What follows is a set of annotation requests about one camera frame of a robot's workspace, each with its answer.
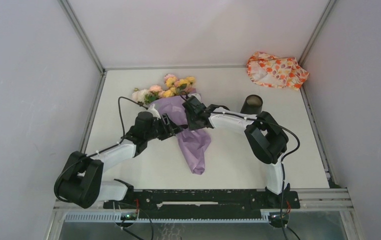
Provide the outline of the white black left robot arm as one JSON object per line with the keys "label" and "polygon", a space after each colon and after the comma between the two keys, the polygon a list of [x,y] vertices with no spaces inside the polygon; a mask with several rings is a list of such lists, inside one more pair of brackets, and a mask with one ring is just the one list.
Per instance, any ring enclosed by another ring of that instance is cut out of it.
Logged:
{"label": "white black left robot arm", "polygon": [[90,155],[80,151],[69,155],[55,181],[55,197],[84,209],[98,201],[115,201],[124,209],[130,208],[135,202],[131,192],[133,186],[119,179],[104,181],[103,174],[121,162],[137,157],[149,141],[163,141],[183,130],[167,114],[156,116],[150,111],[139,112],[134,125],[119,142]]}

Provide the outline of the orange floral fabric bag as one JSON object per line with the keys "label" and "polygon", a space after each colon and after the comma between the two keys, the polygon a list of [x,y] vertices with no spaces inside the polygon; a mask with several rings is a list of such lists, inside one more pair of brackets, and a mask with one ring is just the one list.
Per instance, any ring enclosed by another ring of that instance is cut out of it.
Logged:
{"label": "orange floral fabric bag", "polygon": [[278,57],[255,52],[246,63],[252,83],[268,88],[299,90],[310,73],[303,69],[295,57]]}

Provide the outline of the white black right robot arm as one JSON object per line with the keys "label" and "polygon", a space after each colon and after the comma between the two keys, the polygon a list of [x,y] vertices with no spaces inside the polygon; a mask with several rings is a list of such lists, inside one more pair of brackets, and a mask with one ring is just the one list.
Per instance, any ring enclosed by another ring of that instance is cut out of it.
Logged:
{"label": "white black right robot arm", "polygon": [[190,130],[226,129],[245,135],[254,156],[267,165],[267,201],[273,208],[281,208],[288,200],[284,192],[286,177],[281,163],[289,142],[284,128],[266,111],[256,115],[233,112],[215,104],[205,106],[195,95],[183,100]]}

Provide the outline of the dark cylindrical vase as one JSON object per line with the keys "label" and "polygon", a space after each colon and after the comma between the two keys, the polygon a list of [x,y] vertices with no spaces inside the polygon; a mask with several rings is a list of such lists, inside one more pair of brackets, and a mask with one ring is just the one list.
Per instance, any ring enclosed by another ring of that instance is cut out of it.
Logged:
{"label": "dark cylindrical vase", "polygon": [[262,112],[263,99],[256,94],[247,96],[241,107],[240,113],[247,115],[258,115]]}

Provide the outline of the flower bouquet purple paper wrap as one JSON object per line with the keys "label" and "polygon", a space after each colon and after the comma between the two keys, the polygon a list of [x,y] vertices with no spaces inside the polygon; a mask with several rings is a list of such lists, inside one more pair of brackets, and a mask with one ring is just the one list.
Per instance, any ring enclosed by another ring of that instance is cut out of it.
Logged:
{"label": "flower bouquet purple paper wrap", "polygon": [[[188,123],[184,98],[196,93],[195,77],[178,78],[174,74],[164,77],[165,86],[152,85],[149,88],[135,88],[131,95],[133,101],[146,107],[154,105],[159,114],[167,114],[177,125]],[[205,172],[205,151],[211,143],[211,137],[203,130],[184,129],[176,135],[178,145],[184,159],[193,174],[202,175]]]}

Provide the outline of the aluminium corner frame profile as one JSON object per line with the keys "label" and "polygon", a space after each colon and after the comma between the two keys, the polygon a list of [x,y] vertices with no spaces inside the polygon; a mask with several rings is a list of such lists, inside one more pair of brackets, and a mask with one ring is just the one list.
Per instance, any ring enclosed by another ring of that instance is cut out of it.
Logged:
{"label": "aluminium corner frame profile", "polygon": [[73,6],[71,5],[69,0],[58,0],[57,1],[59,5],[61,6],[62,10],[66,14],[66,17],[68,18],[72,28],[76,32],[80,42],[84,46],[85,50],[87,51],[90,59],[96,66],[98,72],[101,75],[104,75],[106,70],[102,65],[102,62],[93,46],[91,43],[85,29],[83,28],[77,14],[75,13],[75,10],[73,9]]}

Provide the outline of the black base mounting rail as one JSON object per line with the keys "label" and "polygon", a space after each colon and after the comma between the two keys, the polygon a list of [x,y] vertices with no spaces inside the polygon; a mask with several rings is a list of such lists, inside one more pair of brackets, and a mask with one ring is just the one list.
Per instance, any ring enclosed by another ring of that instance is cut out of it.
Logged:
{"label": "black base mounting rail", "polygon": [[262,211],[286,213],[301,204],[298,193],[289,189],[283,197],[264,189],[144,189],[103,203],[104,209],[135,207],[156,217],[254,217]]}

